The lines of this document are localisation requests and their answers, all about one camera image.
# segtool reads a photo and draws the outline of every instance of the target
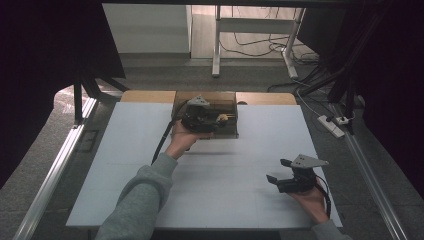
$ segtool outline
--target black curtain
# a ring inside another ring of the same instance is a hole
[[[367,127],[422,197],[423,5],[420,1],[393,1],[356,68],[357,92],[366,102]]]
[[[3,186],[47,121],[59,90],[83,77],[125,74],[98,1],[0,1],[0,36]]]

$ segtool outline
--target gray sleeve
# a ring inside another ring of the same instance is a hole
[[[150,239],[156,217],[172,186],[177,161],[161,153],[152,166],[143,166],[121,192],[114,211],[96,239]]]
[[[318,240],[352,240],[348,235],[342,234],[331,219],[313,226],[312,231]]]

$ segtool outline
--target floor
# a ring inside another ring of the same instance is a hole
[[[218,79],[211,76],[210,58],[187,59],[175,56],[146,58],[137,54],[123,54],[121,60],[127,78],[117,80],[130,89],[266,92],[271,85],[292,82],[278,54],[276,58],[265,59],[226,58],[222,61],[221,76]],[[296,65],[300,79],[307,76],[313,68],[311,65]],[[64,225],[107,127],[110,114],[122,94],[99,79],[98,83],[103,93],[89,118],[86,134],[79,140],[32,239],[90,239],[95,236],[95,231],[67,228]],[[275,92],[292,92],[292,90],[292,85],[273,89]],[[302,107],[318,156],[331,161],[324,172],[344,224],[342,231],[354,239],[393,239],[345,140],[335,139],[317,122],[316,114],[307,107],[311,107],[319,114],[330,114],[325,102],[327,91],[328,89],[323,89],[324,93],[315,92],[309,95],[312,99],[305,98],[305,102],[297,97],[297,101]],[[69,87],[56,94],[55,108],[45,127],[19,168],[0,191],[0,239],[12,239],[15,235],[73,125],[73,113],[73,89]],[[355,113],[355,135],[398,214],[409,236],[408,239],[424,239],[424,223],[419,221],[424,216],[423,199],[387,151],[366,128],[361,118],[363,107],[359,103],[355,107]],[[166,233],[157,233],[158,236],[160,234],[166,236]],[[222,232],[206,234],[202,232],[197,235],[194,233],[191,238],[187,235],[182,238],[314,239],[309,230],[284,230],[263,235],[257,235],[257,232],[254,234],[244,232],[238,235],[219,234]]]

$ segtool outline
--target metal rail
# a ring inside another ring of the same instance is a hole
[[[35,229],[37,228],[38,223],[40,222],[41,217],[43,216],[44,210],[46,209],[50,198],[53,195],[57,183],[60,180],[62,172],[65,169],[66,164],[68,163],[72,150],[75,147],[75,144],[78,141],[82,130],[84,129],[84,126],[87,122],[87,117],[90,115],[91,110],[93,109],[96,102],[96,99],[89,98],[84,104],[82,114],[83,120],[81,124],[75,125],[66,137],[62,148],[56,156],[56,159],[54,160],[49,173],[44,179],[43,184],[38,190],[37,195],[35,196],[13,239],[31,239],[32,235],[35,232]]]
[[[333,104],[330,104],[333,112],[340,115],[340,108],[336,108]],[[383,217],[384,222],[387,225],[387,228],[392,235],[392,238],[395,240],[407,240],[406,232],[397,216],[395,210],[393,209],[390,200],[387,198],[384,190],[382,189],[378,179],[374,175],[374,172],[368,163],[368,160],[365,154],[362,152],[361,146],[359,145],[356,137],[351,135],[348,131],[345,131],[345,140],[349,149],[355,159],[359,171],[362,174],[362,177],[367,184],[371,195],[376,203],[377,207],[380,210],[380,214]]]

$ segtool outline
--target white tabletop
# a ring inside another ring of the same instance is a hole
[[[117,103],[67,226],[98,227],[103,223],[125,184],[142,165],[150,164],[171,110],[168,103]],[[266,178],[266,174],[279,179],[293,177],[290,168],[280,165],[281,158],[317,157],[300,107],[240,105],[238,131],[238,139],[197,141],[178,160],[174,186],[156,227],[311,226],[297,202],[279,193]],[[325,179],[321,168],[314,170]],[[331,218],[336,226],[342,226],[334,203]]]

